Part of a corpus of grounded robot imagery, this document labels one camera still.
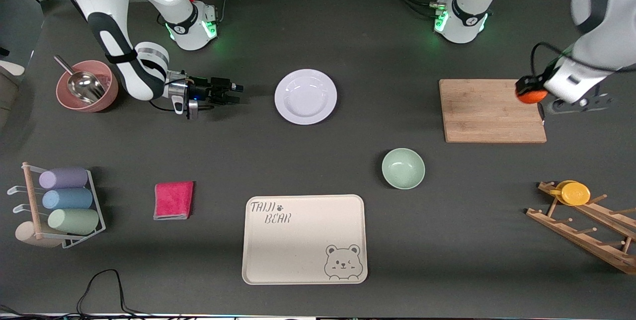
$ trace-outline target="dark gray tabletop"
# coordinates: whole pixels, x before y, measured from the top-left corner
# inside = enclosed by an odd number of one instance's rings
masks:
[[[636,278],[624,275],[523,214],[547,208],[539,180],[576,179],[606,206],[634,206],[636,84],[611,76],[612,109],[548,116],[545,144],[447,144],[438,80],[517,79],[538,41],[566,47],[577,34],[569,0],[496,0],[468,45],[431,32],[398,0],[231,0],[220,37],[180,50],[149,3],[129,10],[132,42],[168,48],[172,69],[245,86],[240,105],[198,121],[121,92],[98,114],[58,105],[62,71],[105,61],[70,3],[48,6],[38,46],[2,132],[2,189],[23,183],[22,161],[91,168],[107,231],[71,249],[17,241],[21,196],[0,212],[0,300],[23,312],[70,312],[90,277],[120,270],[127,303],[150,313],[341,317],[633,319]],[[542,52],[541,66],[554,57]],[[327,73],[338,105],[325,121],[292,125],[275,110],[279,80],[296,69]],[[385,184],[392,148],[427,167],[411,191]],[[153,221],[159,182],[195,180],[187,221]],[[368,279],[359,285],[249,286],[241,279],[245,203],[252,196],[354,193],[366,208]],[[561,207],[555,216],[581,214]],[[599,232],[602,240],[618,240]],[[100,279],[86,311],[118,312],[114,277]]]

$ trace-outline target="bear drawing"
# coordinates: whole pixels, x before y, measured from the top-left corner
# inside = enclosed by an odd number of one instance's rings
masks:
[[[353,244],[349,248],[336,248],[335,245],[327,247],[327,264],[324,272],[329,279],[358,279],[362,274],[360,263],[360,247]]]

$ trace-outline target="yellow cup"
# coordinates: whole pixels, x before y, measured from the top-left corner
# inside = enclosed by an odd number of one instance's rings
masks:
[[[581,182],[564,180],[550,191],[550,195],[565,205],[584,205],[590,200],[590,189]]]

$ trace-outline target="wooden cutting board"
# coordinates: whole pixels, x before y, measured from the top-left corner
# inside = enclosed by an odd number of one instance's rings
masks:
[[[440,80],[447,143],[545,143],[536,104],[515,96],[516,80]]]

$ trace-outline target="pink towel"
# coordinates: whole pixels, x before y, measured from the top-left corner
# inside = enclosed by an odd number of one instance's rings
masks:
[[[159,183],[155,186],[155,221],[187,220],[194,182]]]

